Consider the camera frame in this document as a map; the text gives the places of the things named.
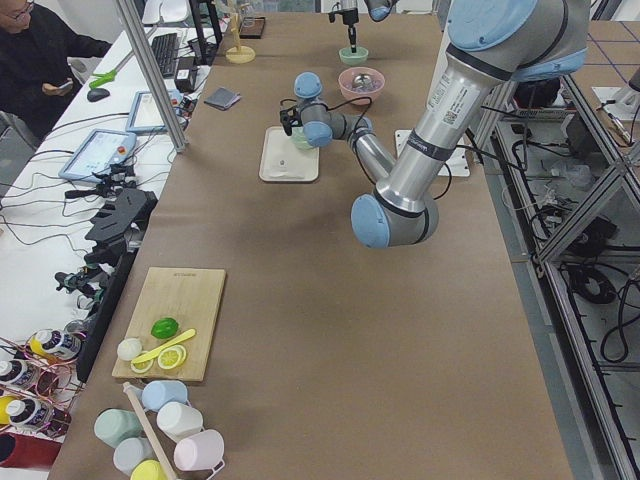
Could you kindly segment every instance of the wooden cutting board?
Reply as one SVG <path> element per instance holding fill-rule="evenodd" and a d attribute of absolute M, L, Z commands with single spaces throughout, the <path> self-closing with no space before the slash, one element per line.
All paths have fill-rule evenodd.
<path fill-rule="evenodd" d="M 182 343 L 187 349 L 187 359 L 181 366 L 163 370 L 154 360 L 149 371 L 138 374 L 131 370 L 129 362 L 117 359 L 113 377 L 202 381 L 225 277 L 224 270 L 151 267 L 124 338 L 139 338 L 147 351 L 169 341 L 151 335 L 152 325 L 163 317 L 177 320 L 180 327 L 176 335 L 189 328 L 195 328 L 197 334 Z"/>

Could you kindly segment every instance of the pink bowl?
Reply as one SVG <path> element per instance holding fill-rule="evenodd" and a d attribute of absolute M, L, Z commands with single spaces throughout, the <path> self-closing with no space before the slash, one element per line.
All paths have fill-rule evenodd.
<path fill-rule="evenodd" d="M 373 90 L 363 91 L 354 89 L 353 80 L 361 74 L 369 75 L 371 77 L 374 87 Z M 375 99 L 380 96 L 382 89 L 384 88 L 384 75 L 373 68 L 351 67 L 347 68 L 340 74 L 340 76 L 338 76 L 338 85 L 340 86 L 342 96 L 346 100 L 353 100 L 358 97 L 371 97 L 371 101 L 375 101 Z M 361 100 L 355 100 L 352 103 L 355 105 L 366 105 L 369 101 L 363 98 Z"/>

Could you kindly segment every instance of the wooden stick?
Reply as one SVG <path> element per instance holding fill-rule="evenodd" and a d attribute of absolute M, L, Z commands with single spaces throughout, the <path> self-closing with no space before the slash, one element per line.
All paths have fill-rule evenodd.
<path fill-rule="evenodd" d="M 164 453 L 164 450 L 162 449 L 162 445 L 160 445 L 160 441 L 156 436 L 156 432 L 153 430 L 153 427 L 151 426 L 151 423 L 149 422 L 147 415 L 144 413 L 144 408 L 142 408 L 142 404 L 140 403 L 140 400 L 136 396 L 133 385 L 131 385 L 129 382 L 124 382 L 122 387 L 123 387 L 124 393 L 127 395 L 127 397 L 129 397 L 129 401 L 131 402 L 133 411 L 136 413 L 136 416 L 138 417 L 138 420 L 142 425 L 144 433 L 147 435 L 147 438 L 149 439 L 149 443 L 151 443 L 153 452 L 156 454 L 156 457 L 158 457 L 160 466 L 162 467 L 162 470 L 164 471 L 164 474 L 166 475 L 167 479 L 178 480 L 178 477 L 173 471 L 173 467 L 171 466 L 171 463 L 169 463 L 169 459 L 167 458 L 167 455 Z"/>

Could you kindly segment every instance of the lime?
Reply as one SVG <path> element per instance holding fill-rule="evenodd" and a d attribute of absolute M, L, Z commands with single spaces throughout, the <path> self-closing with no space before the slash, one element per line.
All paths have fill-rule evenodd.
<path fill-rule="evenodd" d="M 164 317 L 151 327 L 151 335 L 159 339 L 173 337 L 178 331 L 178 322 L 174 318 Z"/>

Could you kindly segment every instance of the yellow plastic knife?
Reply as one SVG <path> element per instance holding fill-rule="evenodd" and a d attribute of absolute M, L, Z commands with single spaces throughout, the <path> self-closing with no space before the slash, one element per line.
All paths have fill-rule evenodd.
<path fill-rule="evenodd" d="M 131 360 L 131 363 L 143 363 L 143 362 L 152 360 L 152 359 L 156 358 L 158 355 L 160 355 L 160 352 L 162 350 L 164 350 L 165 348 L 170 347 L 172 345 L 175 345 L 177 343 L 182 343 L 185 340 L 189 340 L 191 337 L 195 337 L 196 333 L 197 332 L 196 332 L 195 328 L 190 328 L 189 330 L 185 330 L 184 332 L 182 332 L 177 337 L 172 338 L 171 340 L 169 340 L 168 342 L 163 343 L 159 347 L 156 347 L 153 350 L 150 350 L 150 351 L 148 351 L 146 353 L 143 353 L 142 355 L 138 355 L 136 358 Z"/>

